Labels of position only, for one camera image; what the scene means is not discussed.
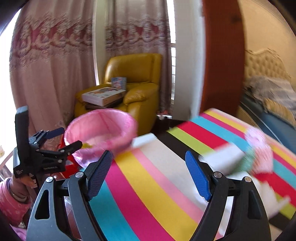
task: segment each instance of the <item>armchair armrest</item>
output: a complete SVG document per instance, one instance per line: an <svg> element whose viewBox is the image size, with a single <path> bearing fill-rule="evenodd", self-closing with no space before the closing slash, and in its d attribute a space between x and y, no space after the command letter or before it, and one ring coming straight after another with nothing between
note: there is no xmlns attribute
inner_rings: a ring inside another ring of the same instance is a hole
<svg viewBox="0 0 296 241"><path fill-rule="evenodd" d="M135 88L132 88L126 93L123 99L123 103L128 105L137 101L145 101L150 98L154 93L158 91L158 85L155 83L141 84Z"/></svg>
<svg viewBox="0 0 296 241"><path fill-rule="evenodd" d="M101 84L101 85L93 86L93 87L90 87L88 89L82 90L82 91L76 93L75 98L80 103L83 103L84 101L82 99L82 94L85 94L85 93L93 91L93 90L98 90L98 89L101 89L101 88L104 88L104 87L111 87L111 84Z"/></svg>

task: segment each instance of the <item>blue gripper pad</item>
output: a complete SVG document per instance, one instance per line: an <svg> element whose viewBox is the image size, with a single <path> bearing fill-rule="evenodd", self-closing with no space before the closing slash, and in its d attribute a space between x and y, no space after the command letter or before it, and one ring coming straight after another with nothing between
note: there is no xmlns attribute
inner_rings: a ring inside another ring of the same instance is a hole
<svg viewBox="0 0 296 241"><path fill-rule="evenodd" d="M185 154L185 163L198 190L198 193L200 196L204 197L205 200L209 201L212 196L210 192L209 180L190 151L187 151Z"/></svg>
<svg viewBox="0 0 296 241"><path fill-rule="evenodd" d="M87 177L88 192L86 196L89 201L92 200L93 197L98 195L102 184L107 176L107 173L111 167L112 159L112 153L110 151L105 151L98 162L90 163L87 167L87 169L91 169L91 166L93 166L93 168L89 172L90 177Z"/></svg>
<svg viewBox="0 0 296 241"><path fill-rule="evenodd" d="M46 134L46 139L52 139L65 133L65 129L60 127L56 130L50 131Z"/></svg>

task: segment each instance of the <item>box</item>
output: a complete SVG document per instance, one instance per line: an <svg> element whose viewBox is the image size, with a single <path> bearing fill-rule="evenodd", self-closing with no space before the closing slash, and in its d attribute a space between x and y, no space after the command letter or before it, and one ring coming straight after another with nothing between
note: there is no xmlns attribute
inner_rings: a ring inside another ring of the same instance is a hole
<svg viewBox="0 0 296 241"><path fill-rule="evenodd" d="M91 104L105 106L122 98L125 93L126 90L105 87L82 94L82 99Z"/></svg>
<svg viewBox="0 0 296 241"><path fill-rule="evenodd" d="M112 88L126 90L126 78L125 77L115 77L111 78Z"/></svg>

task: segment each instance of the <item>armchair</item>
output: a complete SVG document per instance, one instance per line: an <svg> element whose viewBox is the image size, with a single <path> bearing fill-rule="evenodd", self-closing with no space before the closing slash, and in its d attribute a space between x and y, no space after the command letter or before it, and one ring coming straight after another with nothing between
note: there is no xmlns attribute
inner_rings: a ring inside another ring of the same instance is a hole
<svg viewBox="0 0 296 241"><path fill-rule="evenodd" d="M111 86L111 78L126 77L127 93L123 103L115 107L129 113L138 122L138 135L151 131L158 110L159 78L162 56L155 53L131 54L113 57L106 66L104 83L78 92L75 96L75 117L90 110L81 95L96 89Z"/></svg>

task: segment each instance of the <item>floral curtain pattern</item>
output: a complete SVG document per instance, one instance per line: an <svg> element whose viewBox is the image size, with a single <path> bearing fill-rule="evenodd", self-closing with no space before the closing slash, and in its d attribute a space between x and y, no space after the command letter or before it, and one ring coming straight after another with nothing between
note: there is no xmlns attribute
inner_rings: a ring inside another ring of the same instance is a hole
<svg viewBox="0 0 296 241"><path fill-rule="evenodd" d="M159 110L170 110L172 72L166 0L109 0L106 52L107 59L134 53L162 54Z"/></svg>
<svg viewBox="0 0 296 241"><path fill-rule="evenodd" d="M17 20L10 51L16 108L29 106L29 135L66 127L75 94L96 84L93 0L30 0ZM46 142L56 149L60 138Z"/></svg>

